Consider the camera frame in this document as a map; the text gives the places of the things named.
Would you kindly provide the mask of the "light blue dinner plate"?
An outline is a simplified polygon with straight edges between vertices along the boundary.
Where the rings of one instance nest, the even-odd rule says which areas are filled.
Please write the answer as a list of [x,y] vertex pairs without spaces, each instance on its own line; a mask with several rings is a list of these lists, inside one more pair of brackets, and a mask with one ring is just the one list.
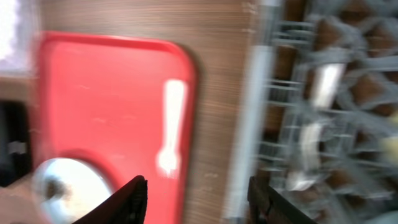
[[[48,179],[60,180],[67,191],[62,198],[44,199]],[[34,202],[48,223],[73,223],[90,213],[114,193],[111,184],[93,165],[78,159],[56,157],[36,168],[32,186]]]

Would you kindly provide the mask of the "white plastic fork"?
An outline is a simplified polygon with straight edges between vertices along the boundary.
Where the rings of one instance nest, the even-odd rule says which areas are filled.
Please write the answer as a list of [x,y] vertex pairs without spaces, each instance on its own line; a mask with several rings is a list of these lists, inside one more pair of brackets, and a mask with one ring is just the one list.
[[187,86],[182,80],[167,80],[164,84],[162,105],[162,144],[157,153],[158,172],[167,178],[178,176],[181,155],[179,140],[181,137]]

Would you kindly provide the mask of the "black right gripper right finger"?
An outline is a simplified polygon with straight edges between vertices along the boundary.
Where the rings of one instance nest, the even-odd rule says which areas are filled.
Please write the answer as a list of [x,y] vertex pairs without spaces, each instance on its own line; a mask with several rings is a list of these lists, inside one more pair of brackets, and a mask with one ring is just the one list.
[[250,177],[247,198],[253,224],[317,224],[270,187],[265,177]]

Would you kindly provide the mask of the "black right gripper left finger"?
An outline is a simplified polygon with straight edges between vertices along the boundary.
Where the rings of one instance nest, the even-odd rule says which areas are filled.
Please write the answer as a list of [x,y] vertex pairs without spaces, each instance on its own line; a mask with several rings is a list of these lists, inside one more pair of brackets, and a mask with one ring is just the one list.
[[143,224],[147,201],[147,180],[137,175],[73,224]]

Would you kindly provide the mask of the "brown food scrap chunk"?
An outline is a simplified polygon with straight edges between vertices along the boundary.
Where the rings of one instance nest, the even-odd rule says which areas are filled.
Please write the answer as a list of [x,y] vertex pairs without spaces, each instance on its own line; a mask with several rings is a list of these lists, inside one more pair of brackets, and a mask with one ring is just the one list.
[[66,185],[60,180],[48,179],[44,186],[44,199],[62,198],[66,194]]

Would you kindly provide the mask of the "white plastic spoon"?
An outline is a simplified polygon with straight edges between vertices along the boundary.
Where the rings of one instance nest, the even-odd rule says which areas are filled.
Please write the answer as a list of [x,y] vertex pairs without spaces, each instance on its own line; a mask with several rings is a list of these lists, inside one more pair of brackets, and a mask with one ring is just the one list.
[[[345,72],[345,63],[329,63],[315,69],[310,92],[310,107],[316,112],[327,110],[333,104],[338,84]],[[289,172],[286,188],[289,191],[303,191],[318,179],[320,169],[319,143],[326,121],[313,118],[305,124],[299,136],[300,167]]]

